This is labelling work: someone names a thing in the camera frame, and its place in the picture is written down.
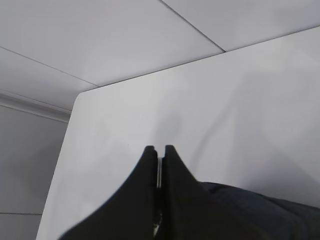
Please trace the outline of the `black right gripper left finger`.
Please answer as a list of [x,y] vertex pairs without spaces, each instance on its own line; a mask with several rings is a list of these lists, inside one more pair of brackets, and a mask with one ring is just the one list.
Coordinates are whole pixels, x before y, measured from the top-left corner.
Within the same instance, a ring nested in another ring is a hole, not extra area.
[[158,155],[147,146],[121,187],[97,210],[74,225],[62,240],[154,239]]

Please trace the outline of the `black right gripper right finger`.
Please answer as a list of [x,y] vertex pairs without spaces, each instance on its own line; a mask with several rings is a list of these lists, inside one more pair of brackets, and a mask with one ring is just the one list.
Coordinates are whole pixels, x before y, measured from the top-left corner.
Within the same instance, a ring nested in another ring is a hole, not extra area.
[[161,191],[161,239],[250,239],[248,225],[213,201],[172,145],[165,147],[162,159]]

